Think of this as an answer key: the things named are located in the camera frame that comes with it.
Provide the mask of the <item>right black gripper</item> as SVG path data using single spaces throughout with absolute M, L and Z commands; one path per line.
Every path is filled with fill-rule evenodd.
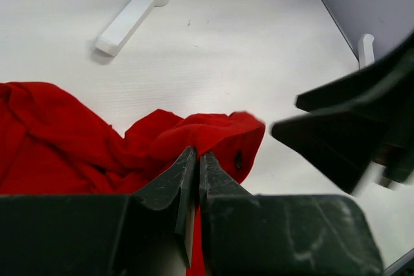
M 296 151 L 342 191 L 357 187 L 371 157 L 383 165 L 378 184 L 403 184 L 413 172 L 413 36 L 368 67 L 300 94 L 311 112 L 355 100 L 379 87 L 375 110 L 386 123 L 361 117 L 297 117 L 276 122 L 271 135 Z

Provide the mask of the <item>red t shirt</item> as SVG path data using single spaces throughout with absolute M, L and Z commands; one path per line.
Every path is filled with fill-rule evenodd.
M 59 87 L 1 85 L 2 275 L 207 275 L 202 256 L 200 159 L 213 153 L 240 185 L 265 124 L 248 112 L 157 109 L 118 134 Z M 133 195 L 187 147 L 197 153 L 189 268 L 133 268 Z M 259 243 L 252 272 L 268 273 Z

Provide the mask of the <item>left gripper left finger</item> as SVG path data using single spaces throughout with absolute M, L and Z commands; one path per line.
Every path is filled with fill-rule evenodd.
M 197 153 L 175 162 L 133 195 L 133 268 L 189 268 L 193 246 Z

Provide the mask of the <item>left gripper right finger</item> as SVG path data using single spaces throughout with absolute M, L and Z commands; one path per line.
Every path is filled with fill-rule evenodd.
M 207 275 L 249 275 L 253 196 L 219 164 L 213 153 L 200 159 L 202 256 Z

